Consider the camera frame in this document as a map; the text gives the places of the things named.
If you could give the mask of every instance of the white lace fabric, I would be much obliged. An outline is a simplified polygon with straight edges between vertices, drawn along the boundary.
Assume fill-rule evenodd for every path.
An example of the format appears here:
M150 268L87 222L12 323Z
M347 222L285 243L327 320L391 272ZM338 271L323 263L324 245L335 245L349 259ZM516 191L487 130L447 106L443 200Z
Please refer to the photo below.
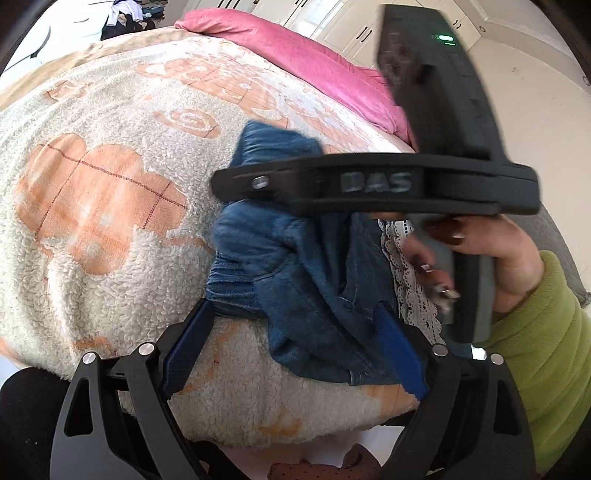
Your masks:
M382 229L382 251L392 271L398 300L398 312L405 323L418 327L431 344L445 343L441 338L441 324L437 320L437 308L418 283L413 266L402 254L405 238L413 227L407 220L400 222L378 221Z

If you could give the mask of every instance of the brown patterned fabric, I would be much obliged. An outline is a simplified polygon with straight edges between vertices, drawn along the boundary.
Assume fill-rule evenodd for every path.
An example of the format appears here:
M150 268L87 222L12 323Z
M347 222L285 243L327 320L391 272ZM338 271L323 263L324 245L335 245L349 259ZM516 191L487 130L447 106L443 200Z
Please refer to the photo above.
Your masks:
M271 465L269 480L378 480L382 467L362 445L351 447L339 468L333 465L311 464L302 460L295 465Z

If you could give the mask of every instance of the orange pattern on blanket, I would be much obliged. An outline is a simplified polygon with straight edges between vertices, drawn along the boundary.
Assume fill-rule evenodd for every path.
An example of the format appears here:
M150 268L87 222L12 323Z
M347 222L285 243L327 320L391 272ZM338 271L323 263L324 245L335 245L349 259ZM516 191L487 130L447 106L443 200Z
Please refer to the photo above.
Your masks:
M214 379L217 370L220 367L220 359L222 358L222 348L230 339L234 336L238 330L238 324L236 322L230 323L228 328L217 336L211 336L207 341L213 346L213 361L212 364L205 370L204 373L200 374L197 378L190 379L187 381L185 388L181 390L181 394L191 393L193 391L202 388L206 383Z
M75 83L70 80L64 80L57 87L45 92L46 96L51 100L59 102L67 98L80 98L87 94L88 87L94 82L80 82Z
M272 438L293 438L300 431L301 424L301 419L295 418L281 406L277 421L272 425L259 427L259 432L266 433Z
M3 355L7 358L12 358L14 360L18 360L18 354L15 350L8 346L6 340L3 337L0 337L0 355Z
M402 415L418 407L415 396L406 393L402 385L364 385L362 388L367 396L379 400L379 416L383 420Z
M213 117L201 110L185 108L172 112L154 112L154 118L165 125L203 138L216 138L222 131Z
M101 358L108 358L117 356L117 350L113 348L111 342L107 337L96 336L94 338L85 338L82 340L76 340L70 343L72 350L78 350L79 352L97 352Z
M87 150L75 134L38 145L14 193L37 242L67 239L67 252L97 275L123 265L135 225L165 238L187 212L172 180L144 171L138 153L123 145Z
M148 77L176 79L189 88L238 105L251 118L280 128L288 127L288 119L277 110L277 90L259 79L256 68L240 64L235 59L194 56L171 60L164 64L139 65L137 70ZM157 112L157 118L162 121L164 116L170 117L172 114L174 112ZM178 128L176 122L164 123Z
M323 133L335 150L360 152L371 150L372 145L366 135L357 127L342 125L336 112L329 107L323 106L324 111L314 107L314 110L310 111L306 106L298 105L289 98L285 98L285 104L304 122Z

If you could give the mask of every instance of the hand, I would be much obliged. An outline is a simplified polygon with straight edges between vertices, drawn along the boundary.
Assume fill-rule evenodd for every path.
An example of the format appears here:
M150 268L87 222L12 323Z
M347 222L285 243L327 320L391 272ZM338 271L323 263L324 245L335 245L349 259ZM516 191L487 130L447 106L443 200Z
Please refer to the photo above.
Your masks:
M399 213L376 213L373 217L385 220L402 218ZM495 312L509 313L514 310L542 280L544 263L534 241L504 215L448 218L428 222L423 228L455 252L495 257ZM436 259L416 235L410 235L402 249L404 256L415 265L419 282L425 285L442 283L454 288L447 272L426 268Z

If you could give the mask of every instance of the blue gripper pad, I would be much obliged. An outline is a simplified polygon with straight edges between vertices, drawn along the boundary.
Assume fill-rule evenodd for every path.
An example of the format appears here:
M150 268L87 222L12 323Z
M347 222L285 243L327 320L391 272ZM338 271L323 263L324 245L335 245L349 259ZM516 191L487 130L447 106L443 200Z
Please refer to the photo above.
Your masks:
M383 301L374 308L374 326L378 331L382 353L406 392L422 400L428 392L425 365L393 314Z
M213 305L204 300L193 317L185 320L189 325L184 328L163 364L160 391L164 398L170 398L173 393L184 388L209 332L212 331L213 317Z

